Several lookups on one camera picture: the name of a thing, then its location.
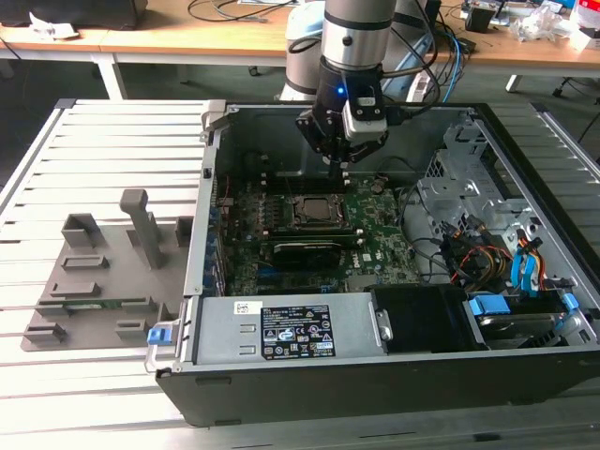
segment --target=robot end effector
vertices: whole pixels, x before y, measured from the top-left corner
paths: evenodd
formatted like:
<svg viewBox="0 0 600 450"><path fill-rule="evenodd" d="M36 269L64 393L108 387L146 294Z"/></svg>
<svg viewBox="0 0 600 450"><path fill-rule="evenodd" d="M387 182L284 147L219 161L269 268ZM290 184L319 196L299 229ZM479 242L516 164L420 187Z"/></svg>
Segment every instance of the robot end effector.
<svg viewBox="0 0 600 450"><path fill-rule="evenodd" d="M316 98L296 125L330 177L383 147L388 122L401 122L400 111L386 110L381 87L395 6L396 0L325 2Z"/></svg>

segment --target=robotic arm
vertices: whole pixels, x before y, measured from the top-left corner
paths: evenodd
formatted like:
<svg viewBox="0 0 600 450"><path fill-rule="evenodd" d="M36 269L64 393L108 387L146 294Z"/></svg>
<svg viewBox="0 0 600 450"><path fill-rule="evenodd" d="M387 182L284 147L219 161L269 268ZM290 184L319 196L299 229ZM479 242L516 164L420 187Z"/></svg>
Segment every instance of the robotic arm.
<svg viewBox="0 0 600 450"><path fill-rule="evenodd" d="M349 162L380 149L387 140L388 123L403 120L399 109L386 110L381 80L421 70L386 73L382 69L390 27L393 22L400 22L396 23L400 30L405 26L401 21L407 15L398 7L402 11L407 4L412 5L412 0L326 0L320 51L315 37L297 46L290 40L298 50L288 54L286 88L294 88L298 94L294 99L314 98L312 108L298 116L296 125L329 165L330 177L339 177ZM307 6L323 8L322 3ZM316 54L321 56L318 68ZM315 82L316 92L311 85Z"/></svg>

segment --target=black cable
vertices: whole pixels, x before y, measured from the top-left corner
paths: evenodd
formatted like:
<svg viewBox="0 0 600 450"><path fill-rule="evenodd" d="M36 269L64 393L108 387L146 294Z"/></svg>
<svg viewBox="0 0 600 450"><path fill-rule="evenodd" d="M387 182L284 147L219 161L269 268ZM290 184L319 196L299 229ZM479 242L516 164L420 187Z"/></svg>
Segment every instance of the black cable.
<svg viewBox="0 0 600 450"><path fill-rule="evenodd" d="M389 161L393 161L393 160L400 161L402 164L404 164L406 167L408 167L414 174L417 174L417 175L420 174L420 172L417 171L413 167L413 165L411 165L411 163L406 160L405 157L397 157L396 155L392 155L392 156L385 157L384 159L382 159L382 162L380 162L379 166L377 166L375 173L379 173L382 170L383 165L385 165Z"/></svg>
<svg viewBox="0 0 600 450"><path fill-rule="evenodd" d="M189 5L187 5L187 14L189 14L194 19L198 19L199 21L203 21L203 22L211 22L211 23L236 22L236 21L239 21L240 19L245 19L246 17L256 16L257 14L262 14L264 12L272 11L274 9L279 9L279 8L286 7L288 5L291 5L292 3L295 3L295 1L296 0L290 0L288 2L281 3L279 5L273 5L271 7L265 7L263 9L259 9L258 11L250 12L249 14L244 14L243 16L231 17L230 19L211 19L211 18L201 17L201 16L195 15L192 12L192 9L194 9L198 5L203 4L204 2L200 1L200 0L192 0L189 3ZM237 0L227 0L226 2L223 2L223 3L219 4L217 6L217 8L221 9L221 8L227 6L227 5L230 5L231 3L236 3L236 2L237 2Z"/></svg>
<svg viewBox="0 0 600 450"><path fill-rule="evenodd" d="M15 58L17 58L17 59L19 59L19 60L21 60L21 59L22 59L22 58L21 58L21 57L20 57L20 56L19 56L19 55L18 55L18 54L17 54L17 53L16 53L16 52L15 52L15 51L14 51L14 50L13 50L13 49L12 49L12 48L11 48L11 47L8 45L8 44L7 44L7 42L6 42L5 40L3 40L1 37L0 37L0 41L2 41L2 43L4 44L4 46L7 48L7 50L8 50L9 52L11 52L12 54L14 54L14 55L15 55Z"/></svg>
<svg viewBox="0 0 600 450"><path fill-rule="evenodd" d="M429 78L433 81L433 87L435 88L435 97L432 101L430 101L427 105L425 105L420 110L409 113L409 118L413 118L413 117L416 117L417 115L425 113L425 112L429 111L431 108L433 108L433 105L435 105L440 100L440 94L441 94L442 90L440 88L440 84L438 83L438 79L435 77L435 75L433 74L431 69L429 67L426 67L423 57L414 49L414 47L411 45L411 43L408 40L406 40L394 28L392 28L392 33L394 33L394 36L396 36L398 39L400 39L402 41L402 43L409 49L409 51L412 53L412 55L415 58L417 58L419 61L421 61L423 63L423 69L427 73Z"/></svg>
<svg viewBox="0 0 600 450"><path fill-rule="evenodd" d="M583 92L582 90L580 90L580 89L577 89L577 88L576 88L576 87L575 87L573 84L571 84L571 81L570 81L570 80L568 80L568 79L567 79L567 80L566 80L566 83L567 83L569 86L571 86L571 88L572 88L572 89L574 89L574 90L576 90L577 92L579 92L579 93L580 93L582 96L587 96L587 94L586 94L586 93L584 93L584 92Z"/></svg>
<svg viewBox="0 0 600 450"><path fill-rule="evenodd" d="M581 133L581 136L579 136L579 139L577 139L578 143L581 143L581 141L583 141L583 138L585 138L585 135L588 134L588 131L590 131L590 128L592 128L592 125L595 123L595 121L598 120L598 117L600 117L600 112L597 115L595 115L588 124L588 126L585 127L585 129Z"/></svg>
<svg viewBox="0 0 600 450"><path fill-rule="evenodd" d="M423 22L425 22L425 25L427 26L427 30L428 30L429 34L431 35L431 47L433 48L433 55L431 56L431 59L429 59L429 61L425 62L425 60L421 57L421 55L419 55L419 53L414 52L413 54L416 53L416 55L418 55L417 59L422 62L423 66L405 68L402 70L393 70L391 72L384 72L382 75L384 78L398 78L398 77L404 77L406 75L413 75L413 74L419 73L421 70L427 71L427 69L430 68L433 65L433 63L435 63L435 60L438 58L438 45L435 41L435 35L433 34L433 28L431 27L431 23L429 23L429 17L427 15L427 13L425 12L425 10L423 9L423 7L421 6L421 4L419 3L419 0L413 0L413 1L419 8ZM412 49L412 52L414 51L413 46L410 43L408 43L408 41L404 37L401 37L400 34L398 33L398 31L396 31L393 27L390 29L392 30L392 33L394 33L397 37L399 37L405 43L405 45L408 46L409 50Z"/></svg>
<svg viewBox="0 0 600 450"><path fill-rule="evenodd" d="M421 258L425 258L426 260L430 261L432 264L436 264L438 267L441 267L448 274L450 273L450 269L448 269L448 267L446 267L445 264L443 264L443 263L439 262L438 260L436 260L435 258L433 258L433 256L427 255L425 252L419 250L418 248L413 247L412 250L414 250L414 253L419 255Z"/></svg>
<svg viewBox="0 0 600 450"><path fill-rule="evenodd" d="M304 44L305 42L312 42L311 44L307 45L306 47L303 47L299 50L296 50L296 47L300 44ZM315 45L317 45L319 42L321 42L321 38L318 36L304 36L304 37L300 37L297 40L295 40L294 42L292 42L290 44L290 47L288 48L288 52L291 54L298 54L298 53L302 53L305 52L306 50L310 50L312 49Z"/></svg>
<svg viewBox="0 0 600 450"><path fill-rule="evenodd" d="M404 203L402 204L402 207L400 208L400 214L397 216L397 223L400 227L400 229L402 229L402 222L404 222L404 214L406 213L406 207L409 205L409 201L411 200L411 196L413 195L414 191L416 190L417 184L414 183L411 188L409 189L409 191L406 194L406 199L404 200Z"/></svg>

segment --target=cable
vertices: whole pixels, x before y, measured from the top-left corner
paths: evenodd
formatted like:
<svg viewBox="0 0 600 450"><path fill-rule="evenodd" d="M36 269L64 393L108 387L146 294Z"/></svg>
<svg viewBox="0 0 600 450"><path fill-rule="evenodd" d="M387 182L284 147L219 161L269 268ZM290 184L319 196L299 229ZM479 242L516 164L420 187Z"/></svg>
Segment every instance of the cable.
<svg viewBox="0 0 600 450"><path fill-rule="evenodd" d="M296 47L300 44L303 44L305 42L312 42L310 45L307 45L306 47L303 47L300 50L296 50ZM312 49L315 45L317 45L319 42L321 42L321 38L318 36L304 36L304 37L300 37L297 40L295 40L294 42L292 42L290 44L290 47L288 48L288 52L291 54L298 54L298 53L302 53L305 52L306 50Z"/></svg>
<svg viewBox="0 0 600 450"><path fill-rule="evenodd" d="M588 126L585 127L585 129L581 133L581 136L579 136L579 139L577 139L577 143L581 143L581 141L583 141L583 138L585 138L585 135L588 134L588 131L590 131L590 128L592 128L595 121L598 120L598 117L600 117L600 112L597 115L595 115L588 124Z"/></svg>
<svg viewBox="0 0 600 450"><path fill-rule="evenodd" d="M392 33L394 33L394 36L396 36L398 39L400 39L402 41L402 43L409 49L409 51L412 53L412 55L415 58L417 58L419 61L421 61L421 63L423 64L423 66L419 68L419 71L421 71L421 69L423 69L427 73L427 75L429 76L429 78L433 81L433 88L435 90L435 97L433 98L433 100L431 100L427 105L425 105L420 110L415 111L415 112L410 112L409 113L409 118L413 118L413 117L416 117L417 115L420 115L422 113L425 113L425 112L429 111L433 107L433 105L436 104L438 102L438 100L440 99L440 95L442 94L442 91L440 89L440 84L438 83L438 79L435 77L435 75L433 74L433 72L431 71L431 69L427 66L427 64L423 60L423 57L413 48L413 46L411 45L411 43L408 40L406 40L394 28L392 28Z"/></svg>
<svg viewBox="0 0 600 450"><path fill-rule="evenodd" d="M230 5L231 3L235 3L237 0L227 0L226 2L220 3L219 5L217 5L217 9L221 10L223 7ZM286 7L288 5L291 5L292 3L295 3L296 0L290 0L288 2L285 3L281 3L279 5L273 5L271 7L265 7L263 9L259 9L258 11L254 11L254 12L250 12L249 14L244 14L243 16L232 16L230 18L224 18L224 19L211 19L209 17L202 17L202 16L197 16L192 12L192 9L194 9L195 7L197 7L198 5L202 5L203 3L205 3L204 1L200 1L200 0L192 0L189 5L187 5L187 14L189 14L191 17L193 17L194 19L198 19L199 21L203 21L203 22L210 22L210 23L223 23L223 22L236 22L236 21L240 21L242 19L251 17L251 16L256 16L258 14L262 14L264 12L269 12L272 11L274 9L279 9L279 8L283 8Z"/></svg>
<svg viewBox="0 0 600 450"><path fill-rule="evenodd" d="M409 201L411 200L411 196L413 195L414 191L416 190L417 184L413 184L411 186L411 188L409 189L409 191L406 194L406 200L404 201L404 204L402 204L402 207L400 208L400 214L397 217L397 223L400 226L400 229L402 229L402 222L404 221L404 213L406 213L406 207L409 205Z"/></svg>
<svg viewBox="0 0 600 450"><path fill-rule="evenodd" d="M421 174L419 171L417 171L409 161L406 160L405 157L397 157L396 155L392 155L389 157L385 157L384 159L382 159L382 162L380 162L379 166L377 166L377 169L375 170L375 173L379 173L382 170L382 167L388 163L389 161L400 161L402 164L404 164L406 167L408 167L414 174L419 175Z"/></svg>
<svg viewBox="0 0 600 450"><path fill-rule="evenodd" d="M454 45L457 49L457 63L454 65L454 72L452 73L452 80L450 81L450 85L448 86L446 95L443 97L442 103L446 102L446 100L450 97L450 94L452 94L452 91L454 90L454 86L457 82L458 65L460 64L460 44L458 43L458 40L454 36L449 35L449 34L447 36L449 36L454 41Z"/></svg>
<svg viewBox="0 0 600 450"><path fill-rule="evenodd" d="M8 43L0 37L0 41L4 44L9 52L15 55L15 58L21 60L22 58L8 45Z"/></svg>
<svg viewBox="0 0 600 450"><path fill-rule="evenodd" d="M414 51L413 46L404 37L402 37L398 31L396 31L394 28L390 28L392 30L392 32L398 38L400 38L402 40L402 42L404 42L404 44L409 48L409 50L412 49L412 51L411 51L412 54L418 55L417 59L419 59L421 62L423 62L423 66L422 67L404 68L402 70L393 70L391 72L384 72L382 75L383 78L403 77L405 75L413 75L415 73L419 73L421 70L427 70L428 68L431 67L431 65L433 65L433 63L435 63L435 60L438 57L438 45L435 42L435 35L433 33L433 28L431 27L431 23L429 23L428 15L425 12L425 10L423 9L423 7L421 6L421 4L419 3L419 0L413 0L413 1L419 8L421 17L422 17L423 21L425 22L425 25L427 26L427 30L429 31L429 34L431 35L431 47L433 47L433 55L431 56L431 59L427 63L425 63L425 61L423 60L421 55L419 55L417 52L413 52Z"/></svg>
<svg viewBox="0 0 600 450"><path fill-rule="evenodd" d="M416 253L420 257L425 258L426 260L430 261L432 264L437 265L438 267L441 267L448 274L450 273L450 269L448 267L446 267L445 264L442 264L441 262L439 262L438 260L436 260L435 258L433 258L433 256L427 255L425 252L419 250L418 248L413 247L412 249L414 250L414 253Z"/></svg>
<svg viewBox="0 0 600 450"><path fill-rule="evenodd" d="M587 94L585 92L583 92L581 89L576 88L572 83L571 80L566 79L566 83L571 86L571 88L575 89L577 92L579 92L582 96L587 96Z"/></svg>

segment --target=power supply label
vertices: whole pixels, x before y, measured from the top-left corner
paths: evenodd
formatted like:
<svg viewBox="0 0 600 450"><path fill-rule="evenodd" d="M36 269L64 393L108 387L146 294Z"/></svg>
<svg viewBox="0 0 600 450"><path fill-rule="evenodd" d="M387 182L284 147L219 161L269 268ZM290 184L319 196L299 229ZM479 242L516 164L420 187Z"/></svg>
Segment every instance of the power supply label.
<svg viewBox="0 0 600 450"><path fill-rule="evenodd" d="M321 358L336 355L329 306L261 309L264 359Z"/></svg>

